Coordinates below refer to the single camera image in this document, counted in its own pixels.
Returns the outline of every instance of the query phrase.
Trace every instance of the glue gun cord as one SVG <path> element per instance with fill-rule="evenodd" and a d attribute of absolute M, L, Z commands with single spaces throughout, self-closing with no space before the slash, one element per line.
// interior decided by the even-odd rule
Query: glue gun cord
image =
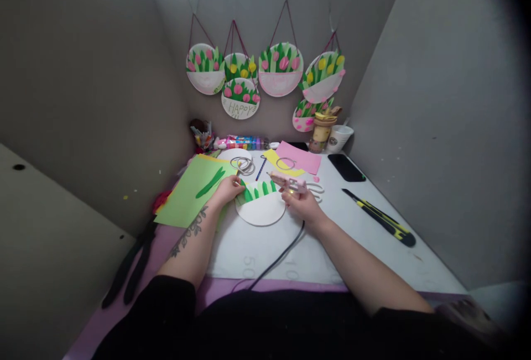
<path fill-rule="evenodd" d="M 258 276 L 258 278 L 251 284 L 251 286 L 249 288 L 247 288 L 247 290 L 251 291 L 254 288 L 254 286 L 262 279 L 262 277 L 264 277 L 267 273 L 269 273 L 271 271 L 271 269 L 273 269 L 276 266 L 276 264 L 284 257 L 284 255 L 286 255 L 289 252 L 289 250 L 292 249 L 295 246 L 295 244 L 296 244 L 297 240 L 299 239 L 300 235 L 303 233 L 305 223 L 306 222 L 303 221 L 303 225 L 300 228 L 299 234 L 297 234 L 297 236 L 295 237 L 295 240 L 293 240 L 291 242 L 291 244 L 288 245 L 288 247 L 277 258 L 277 260 L 275 260 L 271 265 L 269 265 L 269 267 L 266 270 L 264 270 L 264 272 L 260 276 Z"/>

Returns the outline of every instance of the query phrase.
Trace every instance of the pink paper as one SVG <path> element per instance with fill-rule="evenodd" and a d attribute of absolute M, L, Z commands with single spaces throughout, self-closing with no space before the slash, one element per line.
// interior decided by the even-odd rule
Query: pink paper
<path fill-rule="evenodd" d="M 297 147 L 293 147 L 291 144 L 282 142 L 277 149 L 279 157 L 288 157 L 295 161 L 296 169 L 304 169 L 306 172 L 312 175 L 316 175 L 321 165 L 321 156 L 300 150 Z M 286 165 L 291 165 L 289 161 L 285 161 Z"/>

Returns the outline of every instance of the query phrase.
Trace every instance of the white table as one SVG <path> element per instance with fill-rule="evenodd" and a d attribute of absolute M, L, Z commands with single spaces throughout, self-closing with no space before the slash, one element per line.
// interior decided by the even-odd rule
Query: white table
<path fill-rule="evenodd" d="M 256 171 L 244 176 L 245 182 L 254 182 L 263 159 L 262 151 L 251 151 Z M 337 172 L 327 155 L 323 154 L 317 176 L 325 189 L 320 204 L 323 211 L 349 236 L 367 248 L 388 265 L 417 291 L 445 294 L 467 294 L 448 268 L 433 253 L 419 235 L 369 181 L 346 182 Z M 266 172 L 275 170 L 266 162 L 259 181 L 269 181 Z M 303 178 L 313 182 L 313 175 Z M 417 240 L 408 248 L 391 236 L 382 226 L 359 208 L 341 189 L 349 189 L 358 197 L 368 200 L 401 225 L 412 231 Z M 298 234 L 301 220 L 287 211 L 274 225 L 255 227 L 241 219 L 231 204 L 219 233 L 214 240 L 208 275 L 218 278 L 256 278 L 271 264 Z M 297 245 L 265 279 L 297 280 L 321 284 L 342 284 L 330 258 L 321 244 L 304 232 Z"/>

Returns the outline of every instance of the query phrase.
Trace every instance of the blue pen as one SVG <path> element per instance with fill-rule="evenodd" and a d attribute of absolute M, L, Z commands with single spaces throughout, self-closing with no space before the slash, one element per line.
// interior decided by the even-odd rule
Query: blue pen
<path fill-rule="evenodd" d="M 264 157 L 263 155 L 261 155 L 260 158 L 264 159 L 264 163 L 262 164 L 262 167 L 258 171 L 258 175 L 256 176 L 256 180 L 255 181 L 258 181 L 258 178 L 260 177 L 260 174 L 262 173 L 262 169 L 264 169 L 264 165 L 266 164 L 266 161 L 267 161 L 267 158 Z"/>

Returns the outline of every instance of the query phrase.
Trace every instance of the plastic cup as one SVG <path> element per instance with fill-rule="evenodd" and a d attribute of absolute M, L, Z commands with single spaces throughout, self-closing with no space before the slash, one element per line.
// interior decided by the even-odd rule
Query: plastic cup
<path fill-rule="evenodd" d="M 347 125 L 334 125 L 332 127 L 332 132 L 330 133 L 330 138 L 328 139 L 328 146 L 326 147 L 327 150 L 331 154 L 339 153 L 350 135 L 353 133 L 354 129 L 348 127 Z"/>

